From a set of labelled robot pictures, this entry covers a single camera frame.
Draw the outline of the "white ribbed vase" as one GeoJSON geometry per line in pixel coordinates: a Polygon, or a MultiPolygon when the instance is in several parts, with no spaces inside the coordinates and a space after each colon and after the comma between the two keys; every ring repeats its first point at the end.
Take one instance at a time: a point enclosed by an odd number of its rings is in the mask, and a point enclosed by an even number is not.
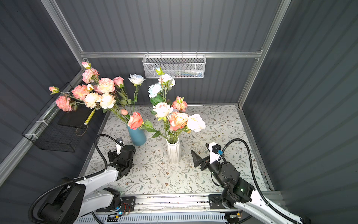
{"type": "Polygon", "coordinates": [[[169,161],[171,163],[179,163],[181,160],[181,145],[179,138],[177,139],[177,142],[174,144],[171,144],[167,142],[167,153],[169,157],[169,161]]]}

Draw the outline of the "pink spray rose stem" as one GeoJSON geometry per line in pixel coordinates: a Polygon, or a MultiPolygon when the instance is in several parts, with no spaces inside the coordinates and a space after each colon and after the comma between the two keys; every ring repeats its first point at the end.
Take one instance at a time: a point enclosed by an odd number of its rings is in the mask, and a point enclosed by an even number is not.
{"type": "Polygon", "coordinates": [[[61,92],[55,86],[50,86],[48,89],[51,95],[60,94],[55,103],[64,112],[76,111],[79,105],[86,105],[86,107],[91,108],[85,103],[86,96],[91,93],[86,85],[78,85],[71,92],[61,92]]]}

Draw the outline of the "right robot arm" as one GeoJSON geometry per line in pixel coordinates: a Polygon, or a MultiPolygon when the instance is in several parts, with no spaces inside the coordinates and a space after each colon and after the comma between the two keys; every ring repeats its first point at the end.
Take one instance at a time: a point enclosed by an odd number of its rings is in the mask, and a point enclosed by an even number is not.
{"type": "Polygon", "coordinates": [[[220,161],[213,152],[205,158],[191,151],[194,166],[210,171],[215,185],[222,187],[220,199],[225,208],[239,209],[265,224],[310,224],[307,217],[299,217],[268,200],[262,192],[240,177],[240,172],[227,161],[220,161]]]}

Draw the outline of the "white green flower stem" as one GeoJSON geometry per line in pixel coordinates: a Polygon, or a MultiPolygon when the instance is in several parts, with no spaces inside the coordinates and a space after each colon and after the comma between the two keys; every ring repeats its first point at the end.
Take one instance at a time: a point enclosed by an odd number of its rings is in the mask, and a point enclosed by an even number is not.
{"type": "Polygon", "coordinates": [[[176,84],[175,79],[164,73],[161,67],[156,68],[155,71],[159,75],[158,83],[151,85],[148,89],[150,103],[153,106],[170,102],[167,95],[176,84]]]}

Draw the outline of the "coral red rose stem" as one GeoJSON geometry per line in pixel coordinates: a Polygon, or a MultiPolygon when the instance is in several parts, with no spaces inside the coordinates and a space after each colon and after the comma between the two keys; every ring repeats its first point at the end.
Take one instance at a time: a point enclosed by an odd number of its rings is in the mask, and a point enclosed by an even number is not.
{"type": "Polygon", "coordinates": [[[128,121],[128,126],[132,129],[132,130],[137,130],[137,129],[143,129],[146,130],[150,133],[153,133],[152,138],[157,138],[159,136],[163,137],[164,139],[166,139],[167,141],[169,140],[168,138],[168,126],[167,126],[167,118],[164,117],[164,115],[160,114],[156,114],[156,118],[158,119],[158,121],[163,121],[163,130],[159,130],[159,129],[155,129],[152,122],[149,120],[144,121],[141,114],[138,112],[134,112],[133,115],[130,117],[129,121],[128,121]]]}

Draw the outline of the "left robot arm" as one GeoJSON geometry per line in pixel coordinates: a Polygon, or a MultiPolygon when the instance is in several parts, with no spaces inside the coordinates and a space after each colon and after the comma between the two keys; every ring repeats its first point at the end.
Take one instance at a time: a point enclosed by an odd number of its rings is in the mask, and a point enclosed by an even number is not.
{"type": "Polygon", "coordinates": [[[29,216],[41,224],[72,224],[78,217],[98,209],[111,212],[128,210],[119,191],[101,187],[128,175],[135,152],[133,145],[118,145],[117,151],[108,153],[112,162],[98,174],[84,176],[79,181],[63,178],[60,187],[45,195],[37,215],[30,210],[29,216]]]}

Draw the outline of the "coral spray rose stem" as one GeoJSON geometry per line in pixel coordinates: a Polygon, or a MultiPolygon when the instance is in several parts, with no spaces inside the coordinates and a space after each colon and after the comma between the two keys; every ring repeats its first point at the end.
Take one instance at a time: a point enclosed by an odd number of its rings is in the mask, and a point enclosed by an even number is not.
{"type": "Polygon", "coordinates": [[[176,100],[172,102],[172,107],[180,113],[184,113],[188,107],[184,98],[177,96],[176,100]]]}

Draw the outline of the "large white peony stem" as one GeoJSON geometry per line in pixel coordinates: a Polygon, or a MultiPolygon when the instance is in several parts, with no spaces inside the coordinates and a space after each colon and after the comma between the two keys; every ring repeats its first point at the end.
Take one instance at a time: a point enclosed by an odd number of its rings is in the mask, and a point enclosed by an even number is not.
{"type": "Polygon", "coordinates": [[[194,114],[191,116],[186,115],[180,121],[180,128],[178,129],[178,135],[182,132],[191,133],[191,132],[200,132],[206,128],[206,123],[199,114],[194,114]]]}

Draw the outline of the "cream double peony stem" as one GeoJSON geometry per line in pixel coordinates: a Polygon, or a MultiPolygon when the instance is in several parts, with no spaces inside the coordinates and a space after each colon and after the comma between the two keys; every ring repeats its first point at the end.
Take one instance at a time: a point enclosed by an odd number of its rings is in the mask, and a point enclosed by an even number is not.
{"type": "Polygon", "coordinates": [[[86,107],[90,109],[103,109],[111,111],[117,118],[121,119],[126,125],[129,122],[130,116],[128,111],[122,109],[117,104],[116,97],[111,93],[98,94],[96,92],[89,93],[84,98],[86,107]]]}

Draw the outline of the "blue ceramic vase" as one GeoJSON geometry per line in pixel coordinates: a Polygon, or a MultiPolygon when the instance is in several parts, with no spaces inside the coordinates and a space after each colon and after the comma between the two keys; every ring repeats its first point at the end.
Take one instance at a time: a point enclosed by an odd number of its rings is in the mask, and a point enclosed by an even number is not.
{"type": "Polygon", "coordinates": [[[127,126],[130,138],[132,140],[132,143],[135,146],[142,146],[146,143],[146,136],[144,131],[137,128],[136,130],[131,129],[129,126],[127,126]]]}

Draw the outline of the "peach red-edged rose stem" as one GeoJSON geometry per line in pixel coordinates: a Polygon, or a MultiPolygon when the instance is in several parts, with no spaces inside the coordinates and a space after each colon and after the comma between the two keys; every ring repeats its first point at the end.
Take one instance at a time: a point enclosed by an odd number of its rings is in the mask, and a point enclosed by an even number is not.
{"type": "Polygon", "coordinates": [[[169,140],[170,144],[177,143],[179,135],[184,131],[189,115],[186,113],[173,112],[169,119],[169,140]]]}

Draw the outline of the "cream pink peony stem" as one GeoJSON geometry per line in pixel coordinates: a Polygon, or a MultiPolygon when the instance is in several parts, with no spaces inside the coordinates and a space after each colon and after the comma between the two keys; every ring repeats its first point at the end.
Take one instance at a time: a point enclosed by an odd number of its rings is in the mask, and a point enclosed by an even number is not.
{"type": "Polygon", "coordinates": [[[173,107],[165,102],[161,102],[153,106],[153,111],[156,113],[155,117],[158,120],[166,120],[169,114],[173,112],[173,107]]]}

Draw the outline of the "pink multi-bloom rose stem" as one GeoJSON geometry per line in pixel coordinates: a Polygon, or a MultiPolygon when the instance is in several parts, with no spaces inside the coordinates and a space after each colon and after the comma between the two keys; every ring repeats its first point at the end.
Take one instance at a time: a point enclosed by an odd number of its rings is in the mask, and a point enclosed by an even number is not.
{"type": "Polygon", "coordinates": [[[82,74],[82,80],[90,84],[91,82],[97,82],[99,80],[99,72],[98,70],[92,68],[91,63],[82,62],[82,66],[85,68],[84,73],[82,74]]]}

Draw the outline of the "white rose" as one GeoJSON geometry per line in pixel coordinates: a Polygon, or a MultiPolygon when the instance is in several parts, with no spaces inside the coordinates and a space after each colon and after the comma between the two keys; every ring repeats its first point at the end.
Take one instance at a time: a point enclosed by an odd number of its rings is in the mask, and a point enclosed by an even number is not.
{"type": "Polygon", "coordinates": [[[139,87],[143,84],[143,82],[145,81],[145,78],[142,77],[141,75],[137,75],[134,73],[133,75],[130,74],[130,77],[128,79],[135,87],[135,92],[133,94],[133,107],[132,107],[131,111],[136,112],[135,104],[138,101],[139,87]]]}

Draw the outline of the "single pink rose stem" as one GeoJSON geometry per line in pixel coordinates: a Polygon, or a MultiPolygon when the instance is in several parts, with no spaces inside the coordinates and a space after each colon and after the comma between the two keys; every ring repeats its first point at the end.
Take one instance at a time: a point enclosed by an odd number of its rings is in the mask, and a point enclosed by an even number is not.
{"type": "Polygon", "coordinates": [[[122,77],[115,77],[113,81],[115,85],[114,94],[116,100],[113,113],[127,125],[133,112],[132,106],[134,101],[129,98],[122,77]]]}

